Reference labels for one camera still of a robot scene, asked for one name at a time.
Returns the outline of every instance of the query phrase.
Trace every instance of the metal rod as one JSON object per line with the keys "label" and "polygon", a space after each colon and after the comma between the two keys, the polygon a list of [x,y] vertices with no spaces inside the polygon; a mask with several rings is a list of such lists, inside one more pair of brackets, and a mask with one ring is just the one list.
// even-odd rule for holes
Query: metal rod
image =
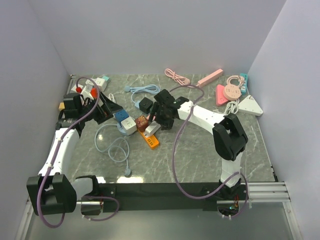
{"label": "metal rod", "polygon": [[100,202],[100,201],[77,201],[76,202],[77,205],[100,205],[100,204],[104,204],[104,202]]}

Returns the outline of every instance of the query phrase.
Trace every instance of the blue block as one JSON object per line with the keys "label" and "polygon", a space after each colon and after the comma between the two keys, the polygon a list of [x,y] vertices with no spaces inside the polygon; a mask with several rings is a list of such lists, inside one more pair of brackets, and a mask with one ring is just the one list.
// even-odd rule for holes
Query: blue block
{"label": "blue block", "polygon": [[102,78],[103,78],[106,82],[109,81],[109,77],[107,77],[107,76],[103,76]]}
{"label": "blue block", "polygon": [[240,76],[244,77],[244,84],[241,86],[240,91],[242,95],[245,95],[247,92],[247,85],[248,85],[248,75],[245,73],[240,73]]}
{"label": "blue block", "polygon": [[118,123],[121,123],[123,120],[129,117],[129,114],[124,109],[122,109],[121,111],[116,112],[114,114],[114,117]]}

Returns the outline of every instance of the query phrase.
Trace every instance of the white triangle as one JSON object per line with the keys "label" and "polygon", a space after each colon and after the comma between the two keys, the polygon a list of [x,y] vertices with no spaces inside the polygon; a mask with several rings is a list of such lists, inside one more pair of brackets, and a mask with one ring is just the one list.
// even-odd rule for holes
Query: white triangle
{"label": "white triangle", "polygon": [[259,104],[256,102],[253,96],[249,95],[242,102],[239,103],[239,112],[252,114],[256,116],[261,116],[264,111],[262,111]]}

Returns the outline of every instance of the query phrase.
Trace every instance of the white plug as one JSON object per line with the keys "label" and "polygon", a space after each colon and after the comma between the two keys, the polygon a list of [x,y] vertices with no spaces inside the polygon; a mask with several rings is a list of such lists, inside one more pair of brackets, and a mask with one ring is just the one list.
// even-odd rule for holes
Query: white plug
{"label": "white plug", "polygon": [[85,87],[82,89],[81,94],[83,95],[83,98],[89,98],[91,100],[94,99],[94,97],[91,95],[91,90],[92,90],[93,86],[90,84],[85,85]]}
{"label": "white plug", "polygon": [[121,122],[121,126],[122,129],[128,134],[131,135],[133,134],[135,131],[137,131],[137,124],[135,122],[135,120],[129,116],[128,118],[126,118],[125,120],[123,120]]}
{"label": "white plug", "polygon": [[[106,90],[106,87],[107,87],[107,81],[106,80],[104,80],[103,78],[97,78],[97,79],[92,79],[94,82],[95,82],[95,84],[97,84],[97,86],[98,86],[98,88],[99,88],[99,90],[101,91],[101,92],[103,92],[103,91],[105,91]],[[94,85],[93,83],[92,83],[92,81],[90,81],[90,80],[87,80],[87,81],[85,81],[85,84],[89,84],[89,85]]]}
{"label": "white plug", "polygon": [[144,135],[148,138],[151,137],[161,127],[159,123],[153,121],[144,131]]}

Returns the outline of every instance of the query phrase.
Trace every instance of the pink power strip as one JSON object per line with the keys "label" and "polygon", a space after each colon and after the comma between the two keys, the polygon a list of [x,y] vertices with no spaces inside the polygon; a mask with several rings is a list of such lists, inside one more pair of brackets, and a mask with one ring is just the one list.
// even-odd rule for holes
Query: pink power strip
{"label": "pink power strip", "polygon": [[221,105],[229,102],[229,100],[226,99],[226,97],[224,95],[224,89],[225,89],[225,86],[223,86],[221,84],[218,84],[216,86],[216,89],[215,89],[215,104],[217,106],[221,106]]}
{"label": "pink power strip", "polygon": [[219,78],[220,76],[222,76],[223,73],[224,73],[224,71],[222,69],[218,69],[217,71],[215,71],[215,72],[211,73],[210,75],[199,80],[197,83],[197,86],[202,88],[205,85],[211,83],[212,81],[214,81],[217,78]]}

